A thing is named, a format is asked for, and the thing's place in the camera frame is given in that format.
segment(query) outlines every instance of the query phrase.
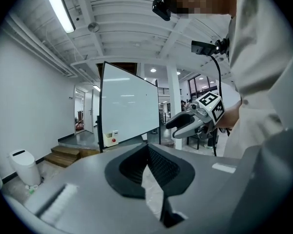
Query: white pillar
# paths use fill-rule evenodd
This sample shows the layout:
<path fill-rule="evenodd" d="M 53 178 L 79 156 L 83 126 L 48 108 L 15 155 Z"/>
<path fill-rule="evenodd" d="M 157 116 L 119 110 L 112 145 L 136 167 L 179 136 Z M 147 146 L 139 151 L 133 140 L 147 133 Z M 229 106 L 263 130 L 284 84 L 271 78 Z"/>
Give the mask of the white pillar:
<path fill-rule="evenodd" d="M 179 80 L 177 75 L 177 67 L 175 63 L 169 62 L 167 64 L 167 76 L 168 76 L 168 85 L 169 85 L 169 94 L 170 94 L 170 112 L 171 112 L 171 117 L 173 117 L 177 113 L 181 112 L 180 87 L 179 87 Z M 175 131 L 176 131 L 176 128 L 173 128 L 171 130 L 172 133 Z M 174 139 L 173 137 L 171 138 L 175 142 L 175 148 L 178 150 L 181 150 L 182 140 Z"/>
<path fill-rule="evenodd" d="M 139 76 L 144 79 L 145 78 L 145 64 L 143 62 L 140 63 L 140 72 Z M 147 141 L 147 134 L 141 135 L 143 141 Z"/>

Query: glass window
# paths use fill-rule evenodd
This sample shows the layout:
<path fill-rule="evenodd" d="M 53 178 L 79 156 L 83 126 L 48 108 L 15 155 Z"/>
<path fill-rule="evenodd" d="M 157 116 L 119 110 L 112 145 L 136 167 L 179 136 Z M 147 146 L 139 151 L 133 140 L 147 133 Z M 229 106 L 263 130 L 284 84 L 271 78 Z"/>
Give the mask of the glass window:
<path fill-rule="evenodd" d="M 209 86 L 212 88 L 212 87 L 217 87 L 217 84 L 216 84 L 216 79 L 214 78 L 210 78 L 209 77 Z"/>
<path fill-rule="evenodd" d="M 209 83 L 206 76 L 200 75 L 195 78 L 197 91 L 202 91 L 209 88 Z"/>
<path fill-rule="evenodd" d="M 194 79 L 190 80 L 189 84 L 190 84 L 190 92 L 191 92 L 191 94 L 194 94 L 196 92 L 195 91 Z"/>

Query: white cloth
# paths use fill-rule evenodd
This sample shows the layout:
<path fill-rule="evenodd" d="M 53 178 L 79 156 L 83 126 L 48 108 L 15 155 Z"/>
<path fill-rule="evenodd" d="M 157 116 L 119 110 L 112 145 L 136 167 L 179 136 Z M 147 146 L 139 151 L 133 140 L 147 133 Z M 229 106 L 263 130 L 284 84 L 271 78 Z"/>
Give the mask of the white cloth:
<path fill-rule="evenodd" d="M 242 106 L 224 156 L 241 158 L 248 147 L 283 130 L 267 92 L 293 57 L 293 32 L 273 0 L 237 0 L 229 39 L 230 68 Z"/>

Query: door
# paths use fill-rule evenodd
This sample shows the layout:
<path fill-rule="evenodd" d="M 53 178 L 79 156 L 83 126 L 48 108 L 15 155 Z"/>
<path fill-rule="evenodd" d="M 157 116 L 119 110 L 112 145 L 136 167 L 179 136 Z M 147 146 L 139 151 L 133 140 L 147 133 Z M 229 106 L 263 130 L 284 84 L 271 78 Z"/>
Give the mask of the door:
<path fill-rule="evenodd" d="M 88 91 L 84 96 L 84 128 L 93 133 L 93 90 Z"/>

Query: pipe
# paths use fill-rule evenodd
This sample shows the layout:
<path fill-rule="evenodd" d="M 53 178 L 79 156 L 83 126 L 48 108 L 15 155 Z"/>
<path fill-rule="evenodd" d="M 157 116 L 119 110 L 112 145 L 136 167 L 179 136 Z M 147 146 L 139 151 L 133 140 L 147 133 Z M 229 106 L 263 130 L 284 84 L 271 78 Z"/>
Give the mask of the pipe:
<path fill-rule="evenodd" d="M 12 39 L 14 39 L 16 42 L 18 42 L 20 45 L 22 45 L 24 48 L 26 48 L 27 50 L 29 50 L 30 52 L 32 52 L 33 54 L 35 54 L 36 56 L 38 56 L 39 58 L 41 58 L 41 60 L 45 61 L 46 63 L 48 63 L 51 67 L 55 68 L 57 71 L 59 71 L 63 76 L 65 75 L 60 69 L 58 69 L 56 66 L 54 66 L 53 64 L 51 64 L 49 61 L 47 61 L 46 59 L 42 58 L 42 56 L 38 55 L 35 51 L 33 51 L 32 49 L 30 49 L 29 47 L 27 47 L 24 43 L 22 43 L 21 41 L 19 41 L 17 38 L 15 38 L 13 35 L 11 35 L 10 33 L 8 33 L 5 29 L 1 28 L 9 37 L 11 37 Z"/>
<path fill-rule="evenodd" d="M 24 31 L 29 38 L 31 38 L 40 48 L 42 48 L 46 53 L 48 53 L 60 66 L 62 66 L 68 73 L 73 74 L 70 78 L 78 77 L 75 72 L 73 72 L 68 65 L 66 65 L 62 60 L 60 60 L 51 50 L 49 50 L 31 31 L 27 28 L 27 26 L 18 18 L 16 14 L 13 12 L 9 12 L 9 16 L 12 20 Z"/>
<path fill-rule="evenodd" d="M 45 53 L 32 39 L 29 38 L 29 36 L 27 36 L 18 26 L 16 26 L 15 23 L 9 17 L 6 17 L 5 20 L 11 26 L 11 28 L 15 30 L 25 41 L 27 41 L 32 47 L 34 47 L 36 50 L 42 53 L 45 57 L 47 57 L 52 63 L 56 64 L 54 62 L 54 59 L 51 58 L 47 53 Z"/>

